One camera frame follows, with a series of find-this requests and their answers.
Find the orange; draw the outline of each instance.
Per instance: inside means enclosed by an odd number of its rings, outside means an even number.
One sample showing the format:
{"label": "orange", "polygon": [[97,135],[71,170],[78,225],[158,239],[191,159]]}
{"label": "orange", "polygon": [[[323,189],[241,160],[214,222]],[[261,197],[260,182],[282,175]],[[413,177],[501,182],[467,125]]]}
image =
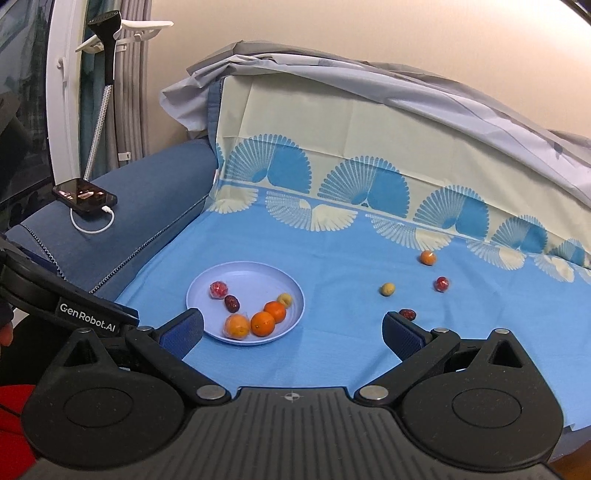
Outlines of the orange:
{"label": "orange", "polygon": [[421,252],[421,256],[419,257],[419,260],[421,261],[422,264],[429,265],[431,267],[437,261],[437,255],[435,255],[430,250],[425,250],[424,252]]}
{"label": "orange", "polygon": [[224,333],[234,340],[242,340],[251,331],[250,323],[244,315],[234,313],[226,319],[223,325]]}
{"label": "orange", "polygon": [[270,301],[265,304],[265,308],[263,309],[265,312],[270,313],[273,318],[275,319],[275,323],[281,323],[285,319],[285,307],[282,303],[278,301]]}
{"label": "orange", "polygon": [[275,330],[275,319],[268,312],[258,312],[251,319],[252,333],[259,337],[266,337]]}

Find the plate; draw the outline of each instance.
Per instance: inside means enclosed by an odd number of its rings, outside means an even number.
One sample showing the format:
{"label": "plate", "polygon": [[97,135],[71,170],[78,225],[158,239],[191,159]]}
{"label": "plate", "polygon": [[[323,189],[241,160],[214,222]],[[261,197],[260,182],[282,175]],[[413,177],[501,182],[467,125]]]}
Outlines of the plate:
{"label": "plate", "polygon": [[[290,294],[293,301],[283,322],[278,323],[269,336],[257,337],[249,333],[242,340],[234,340],[223,333],[223,325],[231,313],[223,300],[209,296],[209,286],[217,280],[228,286],[228,295],[234,295],[240,302],[238,313],[248,319],[283,292]],[[204,331],[212,337],[233,345],[261,345],[281,338],[298,324],[304,313],[304,294],[293,278],[277,268],[257,262],[229,262],[216,265],[193,280],[187,291],[187,308],[201,311]]]}

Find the grey curtain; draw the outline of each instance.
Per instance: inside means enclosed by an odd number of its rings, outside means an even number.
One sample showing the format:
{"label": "grey curtain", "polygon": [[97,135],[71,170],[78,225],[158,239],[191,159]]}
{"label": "grey curtain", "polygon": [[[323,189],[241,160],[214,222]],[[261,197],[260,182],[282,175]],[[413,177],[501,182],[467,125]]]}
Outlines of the grey curtain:
{"label": "grey curtain", "polygon": [[[127,20],[149,20],[151,0],[122,0],[121,16]],[[123,38],[132,36],[124,30]],[[131,161],[148,154],[146,77],[148,43],[134,42],[117,54],[115,65],[115,129],[118,153],[130,152]]]}

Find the white cable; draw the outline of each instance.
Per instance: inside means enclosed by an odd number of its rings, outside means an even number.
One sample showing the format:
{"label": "white cable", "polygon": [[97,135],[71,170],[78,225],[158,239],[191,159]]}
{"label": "white cable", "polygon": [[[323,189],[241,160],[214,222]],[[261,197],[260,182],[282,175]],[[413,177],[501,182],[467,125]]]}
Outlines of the white cable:
{"label": "white cable", "polygon": [[76,225],[76,222],[74,221],[74,211],[72,209],[70,209],[70,220],[72,220],[72,225],[74,225],[74,228],[76,230],[78,230],[79,232],[87,233],[88,235],[94,235],[95,233],[102,233],[102,232],[104,232],[111,225],[113,225],[113,222],[115,221],[115,212],[113,212],[113,210],[111,210],[109,207],[107,207],[107,205],[105,205],[104,207],[102,207],[101,210],[103,212],[105,212],[105,213],[110,213],[111,214],[111,221],[107,224],[107,226],[104,226],[100,230],[95,230],[94,232],[89,232],[88,230],[84,230],[84,229],[80,228],[78,225]]}

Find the smartphone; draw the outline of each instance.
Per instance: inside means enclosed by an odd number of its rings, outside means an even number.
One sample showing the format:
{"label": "smartphone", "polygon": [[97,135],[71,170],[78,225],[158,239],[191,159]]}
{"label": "smartphone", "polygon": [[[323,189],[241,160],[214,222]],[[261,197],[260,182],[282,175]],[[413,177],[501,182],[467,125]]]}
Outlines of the smartphone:
{"label": "smartphone", "polygon": [[105,205],[117,204],[117,197],[83,179],[71,179],[53,187],[53,195],[81,216],[102,213]]}

